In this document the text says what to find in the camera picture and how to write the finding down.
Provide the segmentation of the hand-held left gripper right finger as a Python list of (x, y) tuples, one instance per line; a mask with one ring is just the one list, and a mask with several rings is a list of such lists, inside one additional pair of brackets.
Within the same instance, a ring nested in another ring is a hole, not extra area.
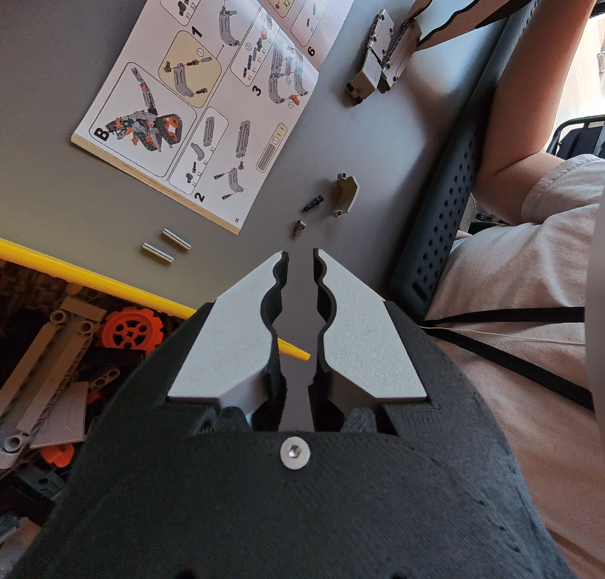
[(309, 387), (315, 430), (339, 431), (355, 408), (425, 401), (382, 297), (320, 249), (314, 249), (314, 280), (326, 322)]

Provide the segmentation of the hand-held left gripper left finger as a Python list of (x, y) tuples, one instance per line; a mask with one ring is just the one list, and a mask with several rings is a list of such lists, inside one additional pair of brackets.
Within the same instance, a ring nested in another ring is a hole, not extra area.
[(174, 383), (172, 401), (235, 406), (255, 430), (276, 431), (286, 394), (276, 332), (289, 256), (278, 252), (220, 295)]

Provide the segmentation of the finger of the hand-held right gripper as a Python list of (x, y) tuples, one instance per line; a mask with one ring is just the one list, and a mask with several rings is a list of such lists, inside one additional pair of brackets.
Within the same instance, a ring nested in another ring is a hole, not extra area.
[(424, 38), (430, 31), (441, 27), (450, 16), (465, 8), (473, 0), (433, 0), (425, 11), (416, 18), (416, 23), (422, 31), (420, 38)]
[(473, 0), (467, 7), (455, 12), (444, 25), (424, 36), (418, 43), (418, 50), (439, 45), (508, 17), (531, 1), (533, 0)]

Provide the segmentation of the grey curved building piece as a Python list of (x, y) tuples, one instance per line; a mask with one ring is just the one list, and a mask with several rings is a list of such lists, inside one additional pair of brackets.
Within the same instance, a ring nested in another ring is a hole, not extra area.
[(360, 104), (377, 89), (382, 76), (382, 62), (389, 49), (393, 32), (393, 20), (385, 9), (381, 9), (368, 37), (366, 57), (361, 71), (346, 85), (354, 103)]
[(415, 18), (403, 24), (397, 41), (383, 60), (379, 91), (385, 93), (392, 89), (416, 51), (421, 34), (420, 25)]

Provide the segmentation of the small grey curved connector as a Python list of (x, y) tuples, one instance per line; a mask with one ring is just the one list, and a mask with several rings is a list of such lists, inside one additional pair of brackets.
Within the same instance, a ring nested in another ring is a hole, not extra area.
[(335, 218), (339, 218), (350, 212), (359, 190), (359, 183), (355, 177), (345, 172), (337, 175), (337, 184), (340, 190), (340, 197), (333, 211), (333, 217)]

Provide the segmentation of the pile of building pieces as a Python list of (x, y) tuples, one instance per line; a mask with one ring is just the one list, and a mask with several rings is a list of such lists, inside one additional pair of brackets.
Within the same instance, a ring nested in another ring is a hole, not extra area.
[[(99, 346), (106, 316), (125, 307), (145, 308), (1, 260), (1, 578), (48, 519), (107, 403), (147, 357)], [(163, 340), (183, 322), (150, 310)]]

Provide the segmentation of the person's right forearm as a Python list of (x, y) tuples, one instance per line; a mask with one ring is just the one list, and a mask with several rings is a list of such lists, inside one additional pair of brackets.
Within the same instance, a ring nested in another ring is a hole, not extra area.
[(473, 194), (505, 222), (522, 223), (529, 192), (562, 160), (542, 151), (596, 0), (540, 0), (495, 91)]

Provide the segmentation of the orange gear piece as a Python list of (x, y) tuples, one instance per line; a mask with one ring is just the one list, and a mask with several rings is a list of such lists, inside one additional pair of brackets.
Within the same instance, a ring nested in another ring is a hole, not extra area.
[(149, 356), (163, 341), (163, 324), (152, 310), (125, 307), (107, 315), (99, 332), (99, 346), (134, 349)]

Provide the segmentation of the person's beige shirt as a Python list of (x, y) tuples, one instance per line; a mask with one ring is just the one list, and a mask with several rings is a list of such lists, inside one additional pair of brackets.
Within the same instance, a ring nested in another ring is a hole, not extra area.
[[(505, 308), (580, 307), (604, 161), (567, 160), (543, 177), (522, 223), (458, 242), (428, 320)], [(589, 386), (583, 324), (493, 323), (459, 331)], [(604, 578), (604, 451), (594, 414), (447, 342), (443, 349), (479, 389), (517, 456), (536, 507), (574, 572)]]

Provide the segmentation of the building instruction booklet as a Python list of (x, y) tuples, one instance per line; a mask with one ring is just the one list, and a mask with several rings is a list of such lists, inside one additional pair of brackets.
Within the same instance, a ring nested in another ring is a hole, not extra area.
[(72, 142), (238, 233), (354, 0), (147, 0)]

